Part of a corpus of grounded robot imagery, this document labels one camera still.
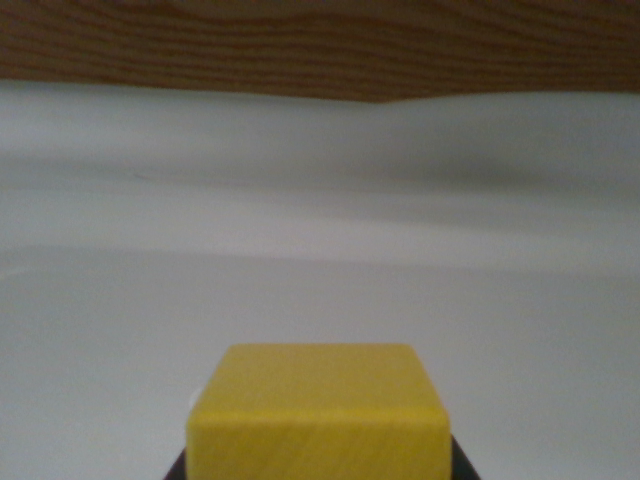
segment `white surface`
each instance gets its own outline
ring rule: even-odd
[[[0,478],[161,478],[247,341],[402,341],[486,478],[637,479],[640,99],[0,88]]]

